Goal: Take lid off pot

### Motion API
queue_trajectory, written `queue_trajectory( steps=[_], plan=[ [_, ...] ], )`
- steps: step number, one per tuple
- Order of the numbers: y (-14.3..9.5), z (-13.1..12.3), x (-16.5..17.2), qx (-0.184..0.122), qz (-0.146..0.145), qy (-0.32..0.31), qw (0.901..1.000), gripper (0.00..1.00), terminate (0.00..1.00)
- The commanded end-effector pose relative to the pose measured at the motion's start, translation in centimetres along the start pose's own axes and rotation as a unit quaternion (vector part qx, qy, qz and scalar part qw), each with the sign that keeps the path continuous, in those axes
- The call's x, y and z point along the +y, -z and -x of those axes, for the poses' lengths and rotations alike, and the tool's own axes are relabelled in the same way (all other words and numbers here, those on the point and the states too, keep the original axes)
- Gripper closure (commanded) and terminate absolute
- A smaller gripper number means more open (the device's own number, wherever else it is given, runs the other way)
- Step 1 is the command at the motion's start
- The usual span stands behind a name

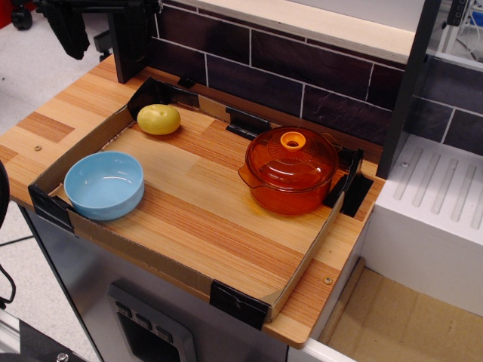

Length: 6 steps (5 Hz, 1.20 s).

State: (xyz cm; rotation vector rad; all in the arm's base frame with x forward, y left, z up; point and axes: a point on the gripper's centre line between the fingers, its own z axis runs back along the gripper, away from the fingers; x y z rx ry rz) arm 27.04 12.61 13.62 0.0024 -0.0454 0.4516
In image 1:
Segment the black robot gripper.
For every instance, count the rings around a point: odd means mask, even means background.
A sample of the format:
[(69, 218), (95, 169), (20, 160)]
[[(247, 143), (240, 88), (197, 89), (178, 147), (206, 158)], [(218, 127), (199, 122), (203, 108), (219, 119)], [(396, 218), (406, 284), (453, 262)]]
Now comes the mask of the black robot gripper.
[(65, 52), (76, 60), (84, 57), (90, 42), (82, 14), (125, 14), (148, 17), (162, 9), (162, 1), (34, 1)]

